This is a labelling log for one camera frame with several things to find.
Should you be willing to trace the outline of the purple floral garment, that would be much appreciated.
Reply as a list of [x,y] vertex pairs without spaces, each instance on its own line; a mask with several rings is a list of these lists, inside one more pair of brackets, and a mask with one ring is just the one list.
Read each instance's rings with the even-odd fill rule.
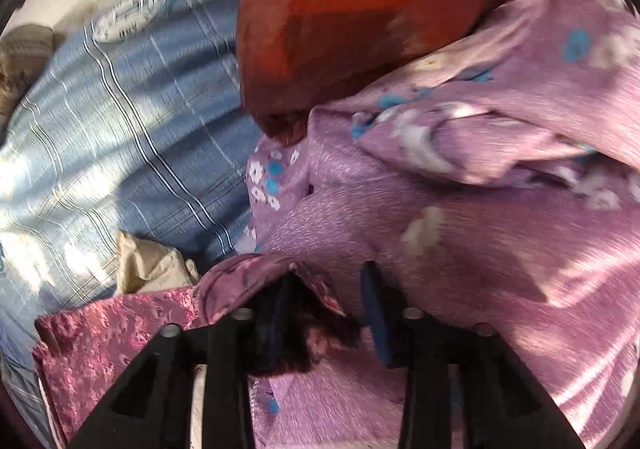
[[102,299],[36,320],[36,372],[56,432],[70,441],[107,389],[160,328],[214,325],[253,311],[247,369],[266,379],[307,373],[329,351],[354,347],[360,324],[341,308],[319,267],[280,254],[221,261],[194,287]]

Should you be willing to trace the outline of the cream cloth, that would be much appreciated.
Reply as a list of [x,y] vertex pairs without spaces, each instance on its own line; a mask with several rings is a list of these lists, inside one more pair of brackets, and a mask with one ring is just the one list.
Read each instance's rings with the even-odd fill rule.
[[116,254],[115,296],[193,287],[201,278],[194,261],[175,247],[124,230],[116,232]]

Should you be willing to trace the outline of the lilac flower print garment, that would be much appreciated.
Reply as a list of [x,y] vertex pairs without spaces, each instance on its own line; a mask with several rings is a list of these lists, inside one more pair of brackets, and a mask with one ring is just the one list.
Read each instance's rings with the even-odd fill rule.
[[639,361],[639,21],[516,0],[471,36],[258,142],[247,242],[322,267],[360,313],[375,261],[450,325],[495,325],[589,448]]

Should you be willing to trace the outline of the beige striped blanket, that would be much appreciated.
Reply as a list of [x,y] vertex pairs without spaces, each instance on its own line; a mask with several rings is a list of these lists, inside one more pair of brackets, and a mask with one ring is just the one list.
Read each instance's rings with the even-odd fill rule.
[[50,27],[25,24],[1,37],[1,128],[6,124],[29,87],[38,79],[54,53]]

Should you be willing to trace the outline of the red plastic bag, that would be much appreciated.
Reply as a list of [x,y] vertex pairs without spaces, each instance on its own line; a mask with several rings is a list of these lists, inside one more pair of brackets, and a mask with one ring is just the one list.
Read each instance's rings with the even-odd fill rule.
[[510,0],[240,0],[242,105],[283,144],[315,106],[469,35]]

